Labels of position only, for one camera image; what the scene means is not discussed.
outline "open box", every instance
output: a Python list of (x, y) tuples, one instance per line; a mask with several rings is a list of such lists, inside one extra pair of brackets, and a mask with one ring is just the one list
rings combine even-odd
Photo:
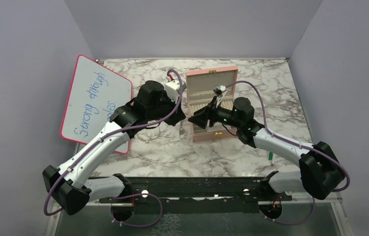
[[(213, 89), (216, 86), (226, 86), (235, 82), (237, 75), (237, 66), (187, 71), (187, 108), (189, 116), (192, 116), (194, 112), (202, 109), (212, 100), (215, 96)], [(221, 102), (221, 107), (232, 110), (235, 85), (229, 87), (227, 90), (228, 92)], [(233, 134), (237, 131), (236, 128), (231, 126), (227, 126), (227, 128)], [(232, 134), (226, 131), (220, 123), (216, 123), (213, 127), (207, 127), (206, 129), (190, 123), (190, 130), (194, 142), (232, 137)]]

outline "box lid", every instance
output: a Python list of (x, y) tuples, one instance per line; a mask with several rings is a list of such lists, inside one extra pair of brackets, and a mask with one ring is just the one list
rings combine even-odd
[[(229, 85), (237, 80), (238, 67), (226, 66), (186, 72), (186, 85), (189, 100), (212, 99), (212, 91), (218, 85)], [(235, 85), (228, 88), (227, 96), (234, 96)]]

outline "wall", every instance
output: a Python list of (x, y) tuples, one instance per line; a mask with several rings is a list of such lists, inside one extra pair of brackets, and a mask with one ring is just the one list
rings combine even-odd
[(369, 1), (323, 0), (289, 65), (313, 139), (351, 174), (352, 229), (369, 235)]
[(78, 54), (91, 55), (62, 0), (0, 0), (0, 235), (43, 235), (42, 170), (74, 145), (59, 126)]
[(280, 58), (321, 0), (65, 2), (96, 58)]

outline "marble table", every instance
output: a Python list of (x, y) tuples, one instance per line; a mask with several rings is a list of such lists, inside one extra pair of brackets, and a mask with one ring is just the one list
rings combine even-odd
[[(285, 59), (108, 59), (104, 66), (129, 78), (134, 96), (146, 80), (166, 82), (166, 71), (176, 69), (183, 79), (185, 72), (196, 69), (236, 65), (238, 80), (252, 82), (260, 91), (266, 107), (269, 127), (285, 136), (310, 142), (309, 130)], [(249, 98), (255, 119), (262, 123), (260, 102), (246, 84), (238, 84), (235, 97)], [(187, 115), (186, 99), (183, 112)], [(244, 177), (266, 176), (271, 171), (297, 170), (294, 164), (276, 157), (274, 166), (268, 152), (253, 149), (237, 138), (193, 143), (187, 120), (176, 126), (162, 123), (143, 130), (130, 142), (127, 154), (111, 154), (93, 176), (144, 177)]]

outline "whiteboard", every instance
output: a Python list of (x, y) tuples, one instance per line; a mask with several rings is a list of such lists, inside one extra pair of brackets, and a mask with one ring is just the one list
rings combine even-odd
[[(60, 135), (82, 144), (90, 142), (119, 106), (132, 96), (132, 83), (84, 55), (77, 57)], [(129, 142), (115, 152), (125, 154)]]

